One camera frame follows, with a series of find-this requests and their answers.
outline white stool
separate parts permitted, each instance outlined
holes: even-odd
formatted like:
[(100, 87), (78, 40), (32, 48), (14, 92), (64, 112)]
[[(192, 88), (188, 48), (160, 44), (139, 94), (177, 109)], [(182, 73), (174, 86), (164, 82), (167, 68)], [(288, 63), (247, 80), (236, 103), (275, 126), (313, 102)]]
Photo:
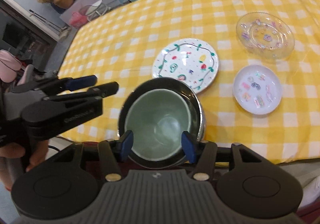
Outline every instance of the white stool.
[(104, 15), (111, 8), (102, 3), (102, 0), (95, 2), (92, 5), (87, 5), (81, 8), (83, 15), (87, 16), (88, 21), (92, 21), (102, 15)]

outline yellow checkered tablecloth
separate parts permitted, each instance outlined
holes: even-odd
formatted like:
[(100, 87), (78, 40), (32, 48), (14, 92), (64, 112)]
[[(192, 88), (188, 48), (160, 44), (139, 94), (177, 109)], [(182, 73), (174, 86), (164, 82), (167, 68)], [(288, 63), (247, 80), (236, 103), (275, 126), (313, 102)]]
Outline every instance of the yellow checkered tablecloth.
[[(286, 60), (248, 54), (236, 37), (238, 19), (268, 12), (294, 33)], [(274, 163), (320, 157), (320, 0), (138, 0), (90, 22), (77, 33), (59, 77), (95, 74), (98, 84), (117, 81), (103, 101), (104, 114), (63, 136), (74, 141), (116, 137), (120, 108), (129, 93), (151, 78), (156, 55), (182, 38), (208, 42), (220, 59), (217, 78), (198, 94), (207, 120), (206, 139), (229, 147), (240, 142)], [(267, 117), (244, 111), (232, 96), (236, 73), (263, 64), (283, 84), (280, 106)]]

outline white ceramic plate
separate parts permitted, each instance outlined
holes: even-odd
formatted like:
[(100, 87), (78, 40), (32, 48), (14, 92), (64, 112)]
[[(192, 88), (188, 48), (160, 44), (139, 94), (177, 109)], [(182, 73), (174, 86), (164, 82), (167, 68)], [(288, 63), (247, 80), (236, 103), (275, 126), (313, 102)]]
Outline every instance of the white ceramic plate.
[(219, 59), (214, 48), (198, 39), (182, 39), (165, 47), (156, 57), (153, 77), (172, 77), (186, 83), (195, 93), (215, 79)]
[(233, 82), (233, 95), (243, 109), (265, 115), (279, 105), (282, 86), (272, 70), (261, 65), (242, 68)]

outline sticker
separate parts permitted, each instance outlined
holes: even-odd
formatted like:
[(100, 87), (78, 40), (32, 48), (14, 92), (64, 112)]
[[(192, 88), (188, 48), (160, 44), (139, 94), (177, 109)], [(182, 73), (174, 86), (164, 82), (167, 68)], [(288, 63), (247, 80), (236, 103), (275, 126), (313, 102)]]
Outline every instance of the sticker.
[(203, 63), (205, 61), (205, 55), (201, 55), (200, 58), (199, 58), (199, 62), (200, 63)]
[(260, 43), (258, 43), (257, 46), (258, 46), (258, 48), (260, 48), (260, 49), (265, 49), (265, 48), (266, 48), (266, 46), (264, 46), (263, 44), (260, 44)]
[(260, 85), (257, 84), (257, 83), (255, 83), (255, 82), (253, 82), (253, 83), (251, 84), (251, 86), (252, 86), (252, 87), (256, 87), (257, 90), (260, 90), (260, 89), (261, 89)]
[(257, 96), (257, 101), (259, 102), (259, 105), (260, 107), (264, 107), (264, 102), (263, 102), (263, 99), (262, 99), (262, 96)]
[(272, 37), (271, 37), (270, 34), (265, 34), (264, 37), (263, 37), (263, 39), (264, 39), (265, 41), (272, 41)]
[(181, 75), (178, 76), (178, 79), (179, 79), (179, 80), (186, 80), (186, 78), (187, 78), (187, 77), (186, 77), (185, 75), (183, 75), (183, 74), (181, 74)]
[(246, 41), (249, 41), (249, 40), (250, 40), (249, 33), (247, 33), (247, 32), (242, 33), (241, 36), (242, 36), (242, 38), (245, 39)]
[(266, 80), (266, 76), (264, 74), (259, 74), (258, 72), (256, 73), (256, 76), (258, 77), (258, 79), (265, 81)]
[(242, 86), (246, 89), (249, 90), (250, 86), (247, 83), (242, 82)]
[(245, 101), (249, 101), (250, 99), (251, 99), (251, 96), (247, 93), (247, 92), (245, 92), (243, 95), (242, 95), (242, 98), (245, 100)]
[(178, 68), (178, 64), (173, 63), (170, 65), (170, 72), (173, 73), (176, 71), (176, 69)]
[(270, 92), (266, 93), (266, 96), (267, 96), (267, 100), (269, 102), (272, 102), (272, 94)]
[(258, 102), (258, 99), (256, 97), (253, 98), (254, 103), (256, 104), (257, 108), (260, 108), (260, 104)]
[(269, 102), (272, 102), (272, 94), (271, 94), (271, 89), (270, 89), (270, 86), (269, 85), (266, 85), (266, 96), (267, 96), (267, 100)]

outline finger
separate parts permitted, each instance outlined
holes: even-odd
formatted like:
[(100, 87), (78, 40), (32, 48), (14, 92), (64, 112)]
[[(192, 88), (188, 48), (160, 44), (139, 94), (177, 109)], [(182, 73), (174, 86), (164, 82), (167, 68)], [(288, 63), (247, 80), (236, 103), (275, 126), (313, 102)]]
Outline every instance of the finger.
[(44, 158), (48, 152), (48, 140), (40, 141), (37, 143), (37, 147), (30, 157), (30, 164), (37, 166), (44, 161)]
[(24, 156), (25, 149), (16, 144), (16, 143), (10, 143), (3, 147), (0, 147), (0, 156), (6, 157), (6, 158), (20, 158)]
[(39, 163), (34, 165), (34, 164), (29, 164), (28, 167), (26, 168), (26, 172), (30, 171), (31, 169), (33, 169), (34, 167), (36, 167), (37, 165), (41, 164), (42, 162), (45, 161), (45, 157), (42, 157), (40, 160), (39, 160)]
[(0, 157), (0, 180), (7, 189), (11, 189), (13, 183), (9, 175), (5, 158), (3, 157)]

